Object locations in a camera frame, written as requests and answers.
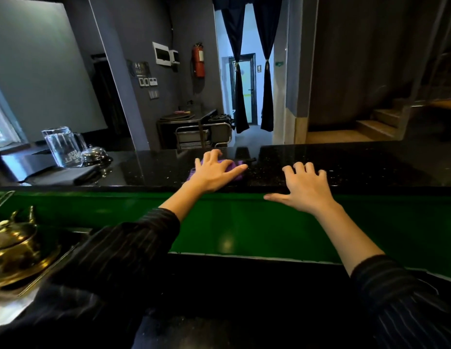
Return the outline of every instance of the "glass pitcher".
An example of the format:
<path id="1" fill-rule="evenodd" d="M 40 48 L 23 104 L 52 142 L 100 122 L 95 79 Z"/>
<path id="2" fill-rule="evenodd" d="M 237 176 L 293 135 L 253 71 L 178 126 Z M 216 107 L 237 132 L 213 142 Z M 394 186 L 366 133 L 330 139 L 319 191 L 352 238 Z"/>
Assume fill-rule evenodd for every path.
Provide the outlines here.
<path id="1" fill-rule="evenodd" d="M 41 132 L 59 167 L 82 166 L 82 151 L 86 150 L 87 146 L 81 134 L 73 133 L 67 126 Z"/>

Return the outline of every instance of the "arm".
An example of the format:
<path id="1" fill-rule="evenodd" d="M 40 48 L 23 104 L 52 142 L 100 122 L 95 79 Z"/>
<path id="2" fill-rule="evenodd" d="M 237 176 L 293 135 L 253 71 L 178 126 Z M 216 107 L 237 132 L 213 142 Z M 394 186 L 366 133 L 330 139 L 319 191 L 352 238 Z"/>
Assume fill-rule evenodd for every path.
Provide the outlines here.
<path id="1" fill-rule="evenodd" d="M 180 222 L 202 194 L 247 168 L 225 173 L 230 160 L 217 163 L 220 154 L 205 153 L 190 181 L 138 222 L 93 235 L 42 284 L 19 318 L 0 327 L 0 343 L 130 348 Z"/>
<path id="2" fill-rule="evenodd" d="M 280 202 L 315 216 L 327 233 L 374 324 L 381 348 L 451 348 L 451 310 L 361 231 L 332 197 L 324 170 L 283 168 L 290 194 Z"/>

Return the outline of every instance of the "glass pitcher handle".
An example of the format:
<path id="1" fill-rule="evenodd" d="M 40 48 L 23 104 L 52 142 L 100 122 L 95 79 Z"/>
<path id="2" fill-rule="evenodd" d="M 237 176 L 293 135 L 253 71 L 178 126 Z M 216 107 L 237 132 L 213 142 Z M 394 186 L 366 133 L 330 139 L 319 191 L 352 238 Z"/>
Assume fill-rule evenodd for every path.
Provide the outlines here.
<path id="1" fill-rule="evenodd" d="M 80 141 L 80 145 L 82 146 L 82 152 L 85 151 L 85 150 L 87 150 L 88 147 L 86 146 L 86 142 L 85 142 L 85 140 L 83 139 L 82 134 L 74 133 L 74 136 L 76 136 L 76 137 L 78 138 L 78 140 Z"/>

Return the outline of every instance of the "fire extinguisher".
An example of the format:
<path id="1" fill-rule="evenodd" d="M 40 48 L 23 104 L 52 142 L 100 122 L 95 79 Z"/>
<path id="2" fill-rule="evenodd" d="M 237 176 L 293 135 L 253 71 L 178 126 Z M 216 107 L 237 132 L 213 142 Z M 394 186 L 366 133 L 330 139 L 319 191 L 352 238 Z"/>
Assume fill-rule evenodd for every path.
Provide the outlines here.
<path id="1" fill-rule="evenodd" d="M 195 77 L 205 77 L 205 53 L 203 52 L 203 43 L 196 43 L 191 51 L 191 60 L 193 62 L 193 72 Z"/>

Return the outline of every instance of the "hand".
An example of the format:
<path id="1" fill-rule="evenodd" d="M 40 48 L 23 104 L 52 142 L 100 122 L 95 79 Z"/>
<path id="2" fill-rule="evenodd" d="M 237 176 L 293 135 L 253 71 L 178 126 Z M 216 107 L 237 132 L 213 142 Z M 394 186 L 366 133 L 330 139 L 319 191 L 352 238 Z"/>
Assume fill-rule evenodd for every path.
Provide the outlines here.
<path id="1" fill-rule="evenodd" d="M 248 168 L 248 165 L 242 164 L 229 172 L 225 172 L 227 167 L 232 164 L 232 160 L 224 160 L 218 163 L 217 158 L 221 155 L 222 152 L 218 149 L 205 152 L 202 165 L 200 160 L 196 158 L 196 171 L 188 182 L 195 185 L 202 193 L 214 192 L 227 185 Z"/>
<path id="2" fill-rule="evenodd" d="M 316 175 L 313 163 L 303 165 L 297 162 L 293 167 L 296 174 L 289 165 L 282 168 L 290 194 L 270 193 L 264 199 L 283 203 L 314 216 L 328 208 L 339 206 L 332 197 L 324 170 L 319 170 L 319 175 Z"/>

